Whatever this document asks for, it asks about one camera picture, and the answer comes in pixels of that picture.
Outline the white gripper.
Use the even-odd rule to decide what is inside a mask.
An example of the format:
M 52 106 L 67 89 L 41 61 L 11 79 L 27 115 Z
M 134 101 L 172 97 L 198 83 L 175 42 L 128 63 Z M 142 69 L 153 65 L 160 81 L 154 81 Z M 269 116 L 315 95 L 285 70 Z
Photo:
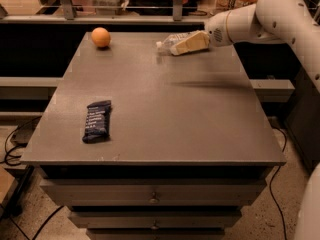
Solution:
M 186 37 L 182 38 L 170 47 L 170 52 L 174 56 L 179 56 L 186 53 L 196 52 L 209 48 L 209 43 L 212 46 L 222 47 L 232 45 L 228 31 L 227 19 L 230 12 L 225 11 L 218 13 L 205 23 L 205 31 L 193 31 Z

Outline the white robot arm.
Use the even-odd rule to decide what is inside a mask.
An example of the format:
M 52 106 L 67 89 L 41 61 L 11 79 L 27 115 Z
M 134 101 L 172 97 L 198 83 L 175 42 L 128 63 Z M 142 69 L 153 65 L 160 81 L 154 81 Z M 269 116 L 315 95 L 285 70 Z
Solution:
M 287 44 L 305 70 L 304 122 L 300 130 L 306 154 L 319 155 L 320 26 L 303 0 L 258 0 L 246 7 L 211 17 L 204 31 L 215 47 L 240 42 Z M 294 240 L 320 240 L 320 163 L 312 169 L 298 214 Z

